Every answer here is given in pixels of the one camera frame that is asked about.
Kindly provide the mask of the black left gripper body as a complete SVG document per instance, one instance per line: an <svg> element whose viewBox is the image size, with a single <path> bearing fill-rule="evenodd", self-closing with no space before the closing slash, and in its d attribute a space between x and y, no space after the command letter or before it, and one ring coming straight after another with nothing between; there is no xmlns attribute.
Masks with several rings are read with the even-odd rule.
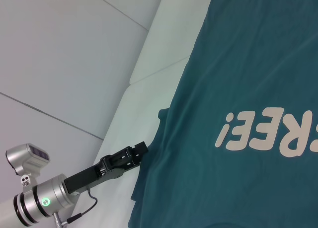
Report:
<svg viewBox="0 0 318 228"><path fill-rule="evenodd" d="M129 160L126 147L121 151L106 155L95 165L76 173L64 180L65 187L69 194L83 193L107 180L116 179L122 176L131 168L126 168Z"/></svg>

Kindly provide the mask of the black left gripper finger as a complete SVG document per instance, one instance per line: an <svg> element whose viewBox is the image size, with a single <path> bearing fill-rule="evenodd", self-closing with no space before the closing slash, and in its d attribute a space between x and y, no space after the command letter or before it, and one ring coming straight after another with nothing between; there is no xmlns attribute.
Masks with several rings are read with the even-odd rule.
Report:
<svg viewBox="0 0 318 228"><path fill-rule="evenodd" d="M140 159L148 152L148 147L145 142L140 142L136 144L133 148L129 147L127 149L128 156L131 156L133 159Z"/></svg>
<svg viewBox="0 0 318 228"><path fill-rule="evenodd" d="M135 168L138 167L143 158L142 154L137 154L129 157L128 162L126 163L126 168Z"/></svg>

